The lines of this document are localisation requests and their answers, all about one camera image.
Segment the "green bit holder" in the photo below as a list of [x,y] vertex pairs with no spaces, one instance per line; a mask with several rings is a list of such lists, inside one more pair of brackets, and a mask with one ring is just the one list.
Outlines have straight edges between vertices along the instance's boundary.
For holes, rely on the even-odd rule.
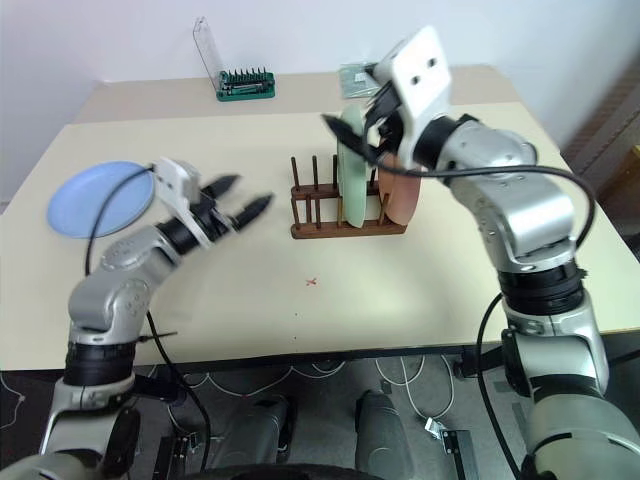
[[237,100],[254,100],[256,98],[272,98],[276,95],[276,80],[271,72],[265,68],[256,72],[234,70],[220,72],[220,88],[216,90],[216,97],[221,102]]

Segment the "green plate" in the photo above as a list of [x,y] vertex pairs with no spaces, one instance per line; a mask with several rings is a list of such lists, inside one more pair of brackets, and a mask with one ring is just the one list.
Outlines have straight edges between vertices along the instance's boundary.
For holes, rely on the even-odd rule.
[[[364,122],[360,107],[349,105],[342,111],[342,120],[358,135],[362,135]],[[353,150],[338,142],[338,189],[342,196],[345,219],[354,227],[362,227],[367,210],[367,165]]]

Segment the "white wall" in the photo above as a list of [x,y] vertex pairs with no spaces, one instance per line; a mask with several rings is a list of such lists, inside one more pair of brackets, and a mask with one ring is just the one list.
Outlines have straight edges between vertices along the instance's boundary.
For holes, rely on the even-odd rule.
[[559,144],[640,51],[637,0],[3,0],[2,172],[11,195],[97,80],[205,74],[205,15],[223,60],[277,73],[376,60],[424,24],[451,64],[507,75]]

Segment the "plate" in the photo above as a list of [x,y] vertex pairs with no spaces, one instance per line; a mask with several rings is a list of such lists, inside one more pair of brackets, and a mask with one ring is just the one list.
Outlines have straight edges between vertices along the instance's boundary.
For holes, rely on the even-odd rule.
[[[51,197],[47,221],[56,232],[72,238],[88,238],[98,211],[111,190],[140,170],[133,162],[107,162],[88,168],[67,180]],[[102,217],[98,237],[130,225],[153,199],[153,174],[142,174],[123,186]]]
[[[362,135],[364,122],[360,107],[349,105],[342,120]],[[362,227],[367,210],[367,165],[362,156],[338,142],[338,189],[342,196],[344,218],[354,227]]]
[[[387,154],[382,161],[389,167],[402,166],[395,155]],[[385,194],[389,194],[385,214],[393,223],[398,225],[409,224],[418,205],[421,180],[421,178],[394,175],[378,169],[380,203],[384,201]]]

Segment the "beige tabletop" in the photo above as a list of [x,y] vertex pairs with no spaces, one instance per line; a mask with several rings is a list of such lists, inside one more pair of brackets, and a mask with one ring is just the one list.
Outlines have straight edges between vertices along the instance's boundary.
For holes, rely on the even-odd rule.
[[[242,181],[222,202],[230,212],[254,194],[276,194],[255,224],[210,251],[191,253],[156,293],[151,309],[159,329],[179,332],[165,340],[174,361],[473,343],[498,283],[471,215],[441,184],[423,182],[404,235],[291,238],[289,157],[299,159],[303,182],[311,181],[311,155],[318,155],[321,179],[330,178],[335,139],[320,111],[87,117],[65,127],[2,218],[1,368],[64,364],[67,300],[82,278],[85,242],[49,228],[51,195],[88,166],[109,160],[148,164],[160,156],[192,163],[203,179],[240,173]],[[536,145],[542,164],[566,168],[557,147],[519,102],[453,109],[454,115],[463,112],[520,133]],[[566,188],[576,206],[577,230],[585,202],[575,188]],[[323,211],[335,210],[323,205]],[[155,201],[134,225],[100,239],[96,253],[141,225],[166,218]],[[589,271],[585,284],[601,330],[639,328],[640,265],[600,210],[577,259]],[[308,285],[311,279],[316,285]],[[504,326],[498,309],[486,340],[497,341]],[[138,347],[137,364],[158,361],[152,344]]]

